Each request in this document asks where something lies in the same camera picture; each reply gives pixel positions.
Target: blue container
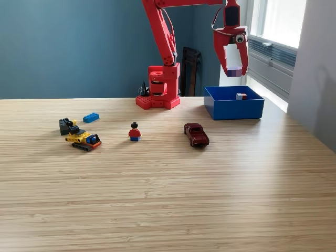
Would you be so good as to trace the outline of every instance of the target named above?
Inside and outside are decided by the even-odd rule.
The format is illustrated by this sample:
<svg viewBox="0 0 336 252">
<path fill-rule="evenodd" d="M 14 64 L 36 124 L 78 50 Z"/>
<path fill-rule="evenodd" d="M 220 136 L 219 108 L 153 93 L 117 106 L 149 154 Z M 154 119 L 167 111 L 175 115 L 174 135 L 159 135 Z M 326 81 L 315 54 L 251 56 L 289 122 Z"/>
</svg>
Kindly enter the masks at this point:
<svg viewBox="0 0 336 252">
<path fill-rule="evenodd" d="M 247 100 L 236 100 L 245 93 Z M 214 120 L 259 119 L 265 100 L 248 86 L 205 87 L 204 105 Z"/>
</svg>

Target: robotic arm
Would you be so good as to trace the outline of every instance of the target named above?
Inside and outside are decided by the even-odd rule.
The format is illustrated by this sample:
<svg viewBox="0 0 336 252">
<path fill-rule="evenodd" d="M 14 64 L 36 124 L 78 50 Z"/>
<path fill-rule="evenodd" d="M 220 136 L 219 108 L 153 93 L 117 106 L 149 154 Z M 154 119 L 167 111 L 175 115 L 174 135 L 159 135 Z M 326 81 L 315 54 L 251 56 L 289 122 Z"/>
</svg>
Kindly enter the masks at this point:
<svg viewBox="0 0 336 252">
<path fill-rule="evenodd" d="M 176 42 L 173 25 L 164 8 L 200 4 L 222 4 L 223 0 L 142 0 L 153 35 L 165 66 L 176 65 Z M 169 32 L 163 13 L 168 17 L 172 33 Z"/>
<path fill-rule="evenodd" d="M 239 77 L 246 74 L 248 67 L 248 35 L 247 26 L 240 26 L 240 7 L 236 0 L 228 0 L 224 8 L 224 28 L 214 29 L 220 8 L 212 22 L 214 30 L 215 51 L 220 64 L 228 77 Z M 226 46 L 236 44 L 240 52 L 242 67 L 227 67 Z"/>
<path fill-rule="evenodd" d="M 172 109 L 180 104 L 178 96 L 180 64 L 176 62 L 176 42 L 173 25 L 165 11 L 166 7 L 190 6 L 190 5 L 221 5 L 223 0 L 142 0 L 153 35 L 159 48 L 164 66 L 150 66 L 149 75 L 149 96 L 138 96 L 136 103 L 143 109 L 167 108 Z M 170 33 L 163 14 L 166 14 L 170 23 Z M 241 76 L 246 73 L 247 56 L 247 33 L 246 27 L 240 27 L 240 8 L 236 0 L 228 0 L 224 8 L 224 28 L 214 29 L 214 45 L 224 72 L 228 76 Z M 226 46 L 236 44 L 240 51 L 242 67 L 234 69 L 227 68 Z"/>
</svg>

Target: white wall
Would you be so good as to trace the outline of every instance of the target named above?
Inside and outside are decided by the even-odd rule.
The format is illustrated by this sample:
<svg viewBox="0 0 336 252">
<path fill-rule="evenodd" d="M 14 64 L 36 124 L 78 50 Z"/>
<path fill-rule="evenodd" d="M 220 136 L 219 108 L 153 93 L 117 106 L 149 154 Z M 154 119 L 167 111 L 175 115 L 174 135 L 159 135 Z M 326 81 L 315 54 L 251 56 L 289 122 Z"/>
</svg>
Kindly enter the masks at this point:
<svg viewBox="0 0 336 252">
<path fill-rule="evenodd" d="M 307 0 L 288 113 L 336 152 L 335 9 Z"/>
<path fill-rule="evenodd" d="M 246 25 L 248 0 L 237 0 L 237 3 L 240 5 L 240 25 Z M 229 67 L 242 65 L 240 54 L 236 45 L 229 45 L 227 47 L 227 63 Z M 240 85 L 242 77 L 227 77 L 222 67 L 220 68 L 220 71 L 220 86 Z"/>
</svg>

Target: black hair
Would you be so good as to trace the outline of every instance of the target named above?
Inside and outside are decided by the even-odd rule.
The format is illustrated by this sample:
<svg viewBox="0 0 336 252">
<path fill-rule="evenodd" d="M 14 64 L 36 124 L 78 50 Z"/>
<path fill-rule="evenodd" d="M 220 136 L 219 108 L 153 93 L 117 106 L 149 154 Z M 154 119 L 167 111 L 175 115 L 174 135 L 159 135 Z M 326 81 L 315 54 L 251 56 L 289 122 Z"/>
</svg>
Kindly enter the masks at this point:
<svg viewBox="0 0 336 252">
<path fill-rule="evenodd" d="M 136 122 L 132 123 L 131 125 L 132 129 L 136 129 L 138 127 L 138 124 Z"/>
</svg>

